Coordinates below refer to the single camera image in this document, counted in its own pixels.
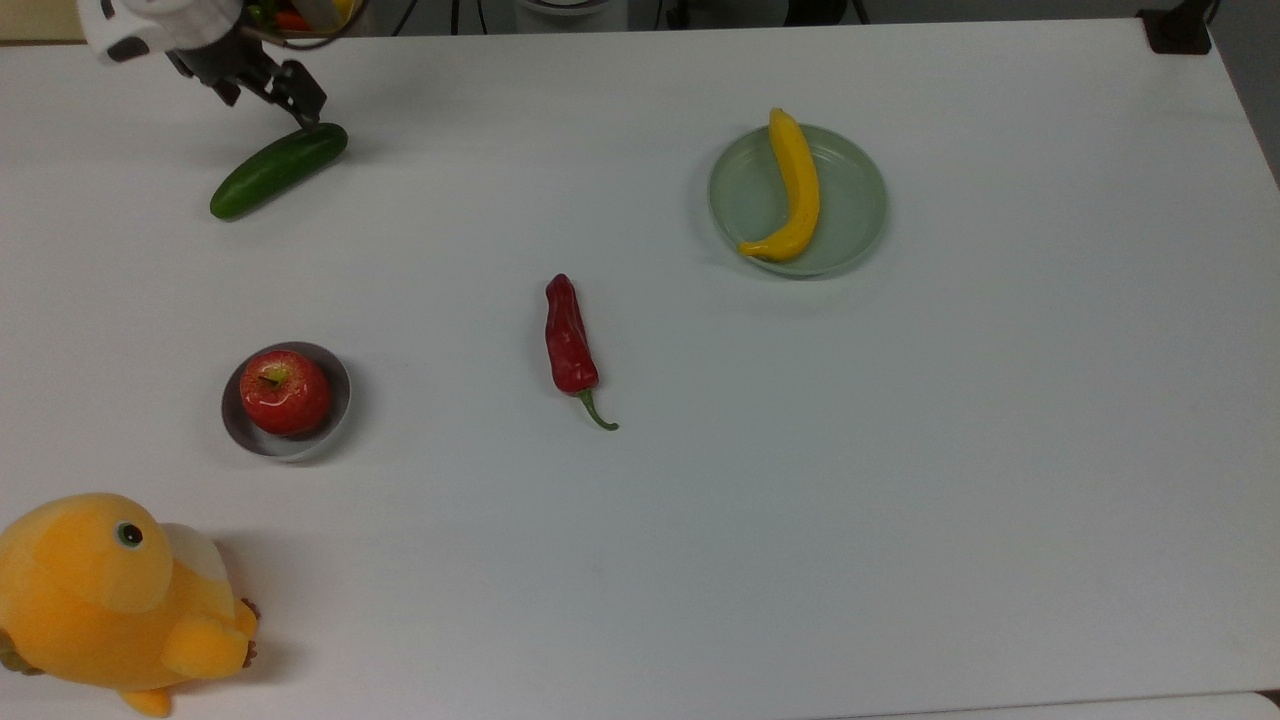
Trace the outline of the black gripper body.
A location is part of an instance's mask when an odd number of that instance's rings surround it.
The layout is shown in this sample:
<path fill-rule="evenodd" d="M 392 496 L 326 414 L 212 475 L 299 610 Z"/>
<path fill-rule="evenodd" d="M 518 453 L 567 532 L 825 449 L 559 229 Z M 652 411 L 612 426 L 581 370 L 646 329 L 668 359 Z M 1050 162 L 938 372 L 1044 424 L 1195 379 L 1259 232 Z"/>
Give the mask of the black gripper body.
<path fill-rule="evenodd" d="M 270 99 L 271 70 L 279 64 L 262 49 L 257 38 L 238 29 L 204 47 L 173 49 L 165 56 L 184 77 L 196 78 L 211 88 L 218 79 L 233 79 L 260 99 Z"/>

